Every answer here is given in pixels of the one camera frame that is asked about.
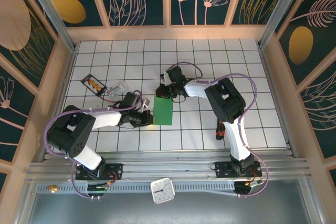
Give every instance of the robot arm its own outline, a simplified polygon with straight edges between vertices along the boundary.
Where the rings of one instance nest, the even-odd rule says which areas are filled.
[[[182,75],[179,66],[168,70],[162,75],[167,84],[167,77],[171,84],[161,84],[156,90],[156,96],[161,98],[176,98],[177,94],[185,97],[207,98],[217,118],[224,123],[225,134],[230,142],[232,168],[242,176],[249,172],[254,163],[254,156],[244,146],[238,129],[238,119],[244,112],[245,101],[232,82],[225,78],[217,83],[199,83],[194,79],[187,80]],[[240,128],[244,142],[246,133],[244,121],[241,120]]]

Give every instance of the green card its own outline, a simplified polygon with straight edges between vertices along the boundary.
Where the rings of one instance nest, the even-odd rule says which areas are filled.
[[[155,125],[172,125],[173,124],[173,101],[154,97],[154,124]]]

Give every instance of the white tile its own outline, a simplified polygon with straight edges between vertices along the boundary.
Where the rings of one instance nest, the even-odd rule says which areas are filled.
[[[181,112],[181,126],[183,130],[201,129],[199,111]]]
[[[155,94],[155,91],[159,86],[160,86],[160,80],[143,80],[142,93]]]
[[[239,93],[252,93],[252,86],[245,78],[233,78],[233,84]]]
[[[119,132],[99,132],[97,152],[116,152]]]
[[[144,65],[159,65],[160,64],[160,52],[145,52],[143,54]]]
[[[73,105],[79,109],[83,108],[84,97],[66,97],[66,101],[64,103],[64,109],[66,106]]]
[[[149,65],[143,66],[143,79],[160,79],[160,66]]]
[[[246,139],[250,148],[265,148],[267,147],[263,130],[260,129],[245,129]]]
[[[164,39],[161,40],[161,52],[163,51],[176,51],[176,40],[175,39]]]
[[[101,109],[103,106],[103,100],[97,96],[85,97],[84,108],[85,109]]]
[[[194,52],[195,56],[195,63],[208,63],[211,64],[211,57],[210,57],[210,51],[199,51]]]
[[[143,52],[143,40],[129,40],[127,52]]]
[[[160,150],[160,131],[140,132],[140,151],[159,151]]]
[[[216,130],[202,130],[204,149],[224,149],[224,140],[216,139]]]
[[[213,78],[214,77],[214,70],[212,68],[212,64],[202,64],[198,65],[203,73],[203,78]]]
[[[244,127],[245,128],[259,128],[261,127],[261,122],[259,118],[259,113],[257,110],[249,110],[244,116]]]
[[[212,110],[212,107],[210,105],[208,98],[199,98],[199,107],[200,107],[200,110]]]
[[[141,91],[142,80],[125,80],[125,83],[129,87],[129,92],[133,92],[134,90]]]
[[[225,44],[223,39],[209,39],[210,50],[225,50]]]
[[[247,64],[248,73],[251,77],[264,77],[265,71],[263,64],[261,63],[249,63]]]
[[[127,52],[128,40],[115,40],[111,52]]]
[[[257,105],[259,109],[275,109],[271,93],[258,93]]]
[[[86,145],[94,152],[96,151],[97,137],[98,132],[91,132],[88,141],[86,142]]]
[[[187,97],[184,102],[180,103],[181,111],[195,111],[199,110],[198,97]]]
[[[106,80],[108,66],[106,67],[92,67],[90,74],[92,74],[97,80]]]
[[[126,65],[143,65],[143,52],[128,52]]]
[[[68,90],[68,96],[80,97],[86,93],[86,87],[80,81],[71,81]]]
[[[193,42],[191,39],[178,39],[177,40],[178,51],[193,51]]]
[[[154,95],[143,95],[142,99],[147,98],[149,100],[149,106],[147,110],[153,111],[154,109]]]
[[[228,51],[229,63],[245,63],[243,51]]]
[[[181,129],[181,118],[178,111],[173,112],[173,124],[172,125],[161,125],[161,130],[180,130]]]
[[[261,58],[258,51],[244,50],[246,63],[261,63]]]
[[[175,64],[177,63],[176,52],[161,52],[161,64]]]
[[[257,86],[258,93],[259,92],[270,92],[266,78],[253,77],[252,79]]]
[[[93,54],[77,54],[75,67],[91,66]]]
[[[145,52],[160,52],[160,41],[145,40]]]
[[[161,131],[161,150],[181,150],[181,131]]]
[[[241,50],[239,39],[225,39],[226,50]]]
[[[193,39],[194,51],[209,51],[209,42],[207,39]]]
[[[178,51],[177,60],[178,62],[186,61],[190,63],[195,63],[194,52],[193,51]]]
[[[182,131],[182,149],[183,150],[202,150],[203,140],[202,131]]]
[[[93,57],[93,66],[108,66],[110,61],[110,53],[102,52],[98,54],[94,54]]]
[[[179,67],[181,68],[182,74],[185,75],[185,77],[187,79],[189,78],[195,78],[196,77],[196,73],[195,73],[195,67],[192,65],[185,65],[185,64],[180,64]]]
[[[240,39],[244,50],[258,50],[257,43],[254,39]]]
[[[126,65],[126,52],[112,52],[110,56],[110,65]]]
[[[81,81],[84,77],[86,77],[90,73],[90,69],[91,67],[74,67],[71,80]]]
[[[252,103],[253,101],[253,98],[254,98],[254,95],[253,93],[242,93],[241,96],[244,98],[245,100],[245,109],[247,109],[247,107],[250,106],[250,104]],[[257,105],[256,103],[253,104],[253,106],[251,107],[252,110],[256,110],[257,109]]]
[[[111,41],[97,41],[95,52],[111,52]]]
[[[246,64],[230,64],[231,73],[242,73],[248,76]]]
[[[286,147],[281,128],[264,128],[264,133],[268,147]]]
[[[108,80],[123,80],[125,76],[125,66],[109,66],[107,74]]]
[[[139,131],[120,131],[118,152],[137,151],[139,149]]]
[[[95,41],[81,41],[78,52],[94,52]]]
[[[217,128],[217,117],[213,111],[201,111],[202,129]]]
[[[211,51],[210,54],[213,64],[228,63],[226,51]]]
[[[142,66],[126,66],[125,79],[141,79]]]
[[[276,110],[259,110],[259,113],[263,127],[280,127]]]
[[[230,74],[229,64],[213,64],[215,78],[219,78]]]

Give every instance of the white clock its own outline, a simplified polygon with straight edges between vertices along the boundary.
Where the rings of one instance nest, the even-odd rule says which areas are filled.
[[[153,200],[155,203],[163,203],[172,200],[175,196],[173,182],[169,178],[163,178],[151,183]]]

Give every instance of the black grid line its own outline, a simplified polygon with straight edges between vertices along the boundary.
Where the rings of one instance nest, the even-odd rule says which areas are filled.
[[[167,67],[169,67],[170,66],[170,64],[162,64],[162,59],[161,59],[161,52],[163,52],[163,51],[161,51],[161,46],[162,46],[162,41],[163,40],[158,40],[158,42],[159,42],[159,47],[160,47],[160,51],[147,51],[147,50],[145,50],[145,41],[143,42],[143,52],[140,52],[140,53],[142,53],[142,57],[143,57],[143,60],[142,60],[142,65],[128,65],[127,64],[127,56],[128,56],[128,47],[129,47],[129,41],[127,42],[127,51],[126,52],[117,52],[117,53],[126,53],[126,59],[125,59],[125,65],[115,65],[115,66],[124,66],[125,67],[125,69],[124,69],[124,78],[123,78],[123,80],[125,81],[125,75],[126,75],[126,66],[141,66],[142,68],[141,68],[141,70],[142,70],[142,78],[137,78],[137,79],[128,79],[127,81],[129,81],[129,80],[138,80],[138,81],[141,81],[141,90],[143,90],[143,84],[144,84],[144,80],[160,80],[160,78],[155,78],[155,79],[150,79],[150,78],[146,78],[146,79],[144,79],[143,77],[144,77],[144,73],[143,73],[143,70],[144,70],[144,54],[145,54],[145,52],[153,52],[153,53],[159,53],[159,64],[146,64],[146,66],[159,66],[160,67],[160,73],[161,73],[161,65],[167,65]],[[176,62],[178,62],[178,52],[180,52],[180,51],[189,51],[189,52],[192,52],[192,54],[193,54],[193,58],[194,58],[194,61],[195,61],[195,50],[194,50],[194,42],[196,42],[196,41],[194,41],[194,40],[191,40],[191,42],[192,42],[192,48],[193,48],[193,50],[191,51],[189,48],[188,48],[188,50],[178,50],[178,48],[177,48],[177,40],[174,40],[175,41],[175,45],[176,45],[176,51],[167,51],[167,52],[170,52],[170,53],[173,53],[173,54],[176,54]],[[225,50],[223,50],[223,49],[221,49],[221,50],[212,50],[212,49],[210,49],[210,42],[209,42],[209,40],[207,40],[207,44],[208,44],[208,47],[209,47],[209,49],[207,49],[207,50],[197,50],[197,52],[199,52],[198,54],[201,54],[202,52],[207,52],[207,53],[210,53],[210,62],[208,62],[208,63],[198,63],[197,65],[200,65],[200,67],[202,68],[202,65],[209,65],[209,64],[211,64],[211,67],[212,67],[212,76],[213,77],[215,77],[215,73],[214,73],[214,65],[217,65],[217,64],[219,64],[219,63],[214,63],[213,62],[213,57],[212,57],[212,55],[211,55],[211,52],[212,51],[221,51],[221,52],[225,52],[226,53],[226,58],[227,58],[227,63],[221,63],[221,64],[223,64],[223,65],[226,65],[226,64],[228,64],[229,66],[228,66],[228,68],[229,68],[229,70],[230,70],[230,73],[232,73],[232,68],[231,68],[231,66],[234,66],[234,65],[236,65],[236,64],[242,64],[242,65],[244,65],[245,67],[246,67],[246,69],[247,69],[247,73],[248,73],[248,75],[249,75],[249,69],[248,69],[248,67],[247,67],[247,62],[246,62],[246,56],[245,56],[245,53],[244,53],[244,50],[243,50],[243,48],[242,48],[242,41],[241,40],[239,40],[239,42],[240,42],[240,47],[241,47],[241,49],[240,50],[227,50],[227,45],[226,45],[226,41],[225,40],[223,40],[224,41],[224,46],[225,46]],[[97,42],[96,42],[96,44],[95,44],[95,50],[94,50],[94,53],[93,53],[93,57],[92,57],[92,62],[93,62],[93,60],[94,60],[94,56],[95,56],[95,53],[96,53],[96,47],[97,47]],[[229,62],[229,59],[228,59],[228,54],[227,54],[227,52],[228,51],[242,51],[243,52],[243,55],[244,55],[244,63],[242,62],[242,63],[239,63],[239,62],[237,62],[237,63],[230,63]],[[108,66],[105,66],[105,65],[97,65],[97,66],[94,66],[94,67],[107,67],[107,75],[106,75],[106,80],[100,80],[101,82],[104,82],[105,81],[105,83],[106,83],[106,85],[107,85],[107,81],[120,81],[120,80],[110,80],[110,79],[108,79],[108,71],[109,71],[109,67],[110,66],[113,66],[113,62],[112,62],[112,59],[111,59],[111,57],[112,57],[112,52],[110,52],[110,59],[109,59],[109,63],[108,63]],[[72,78],[73,78],[73,74],[74,74],[74,69],[76,68],[76,67],[85,67],[85,66],[75,66],[74,68],[73,68],[73,70],[72,70],[72,74],[71,74],[71,82],[80,82],[80,80],[72,80]],[[262,83],[262,85],[264,85],[264,82],[267,84],[267,77],[265,77],[265,76],[260,76],[260,77],[253,77],[253,79],[261,79],[261,78],[263,78],[263,79],[265,79],[265,81],[261,81],[261,83]],[[266,86],[261,86],[261,88],[263,89],[263,92],[258,92],[258,93],[270,93],[270,91],[268,90],[268,88],[266,87]],[[87,91],[87,89],[86,89],[86,91],[85,91],[85,94],[84,95],[68,95],[68,92],[69,92],[69,90],[67,91],[67,97],[66,97],[66,102],[67,102],[67,98],[69,97],[69,98],[71,98],[71,97],[77,97],[77,98],[83,98],[83,106],[85,105],[85,102],[86,101],[88,101],[88,99],[87,99],[87,97],[95,97],[95,95],[92,93],[88,93],[88,91]],[[153,95],[152,93],[151,94],[147,94],[148,92],[146,91],[146,92],[144,92],[143,93],[143,95]],[[252,92],[252,90],[251,91],[247,91],[246,90],[246,92],[241,92],[241,94],[248,94],[248,93],[251,93],[251,94],[253,94],[253,92]],[[213,129],[203,129],[203,126],[202,126],[202,118],[201,118],[201,111],[211,111],[211,109],[209,109],[209,108],[206,108],[206,109],[201,109],[201,101],[200,101],[200,99],[197,99],[197,103],[198,103],[198,107],[199,107],[199,110],[191,110],[191,109],[188,109],[188,110],[183,110],[183,112],[190,112],[190,111],[194,111],[194,112],[198,112],[199,114],[200,114],[200,117],[199,117],[199,120],[200,120],[200,129],[182,129],[182,111],[181,111],[181,108],[182,108],[182,106],[181,106],[181,104],[179,104],[177,107],[178,108],[176,108],[176,106],[174,106],[175,108],[174,108],[174,112],[179,112],[180,113],[180,133],[181,133],[181,149],[183,149],[183,137],[182,137],[182,131],[185,131],[185,130],[187,130],[187,131],[190,131],[190,130],[201,130],[201,132],[202,132],[202,143],[203,143],[203,149],[205,149],[205,147],[204,147],[204,132],[203,132],[203,130],[215,130],[215,128],[213,128]],[[262,120],[261,120],[261,117],[260,117],[260,113],[259,113],[259,111],[262,111],[262,110],[270,110],[270,109],[260,109],[259,107],[258,107],[258,105],[256,104],[256,109],[253,109],[253,110],[257,110],[258,111],[258,116],[259,116],[259,119],[260,119],[260,123],[261,123],[261,125],[259,126],[259,127],[255,127],[255,128],[253,128],[253,127],[250,127],[250,128],[248,128],[247,127],[247,129],[267,129],[267,128],[278,128],[278,127],[264,127],[263,126],[263,123],[262,123]],[[159,130],[160,131],[160,150],[162,149],[162,138],[161,138],[161,132],[163,131],[169,131],[169,130],[163,130],[162,129],[162,127],[161,126],[159,126],[156,130]],[[98,130],[98,133],[97,133],[97,141],[96,141],[96,149],[97,149],[97,145],[98,145],[98,138],[99,138],[99,133],[101,132],[101,130]],[[118,142],[117,142],[117,151],[118,151],[118,148],[119,148],[119,138],[120,138],[120,136],[119,136],[119,134],[120,134],[120,129],[116,129],[116,130],[111,130],[111,132],[118,132]],[[140,135],[141,134],[141,129],[139,129],[139,140],[138,140],[138,150],[140,150]],[[265,140],[266,140],[266,145],[268,146],[268,144],[267,144],[267,139],[266,139],[266,136],[265,136],[265,131],[264,131],[264,137],[265,137]]]

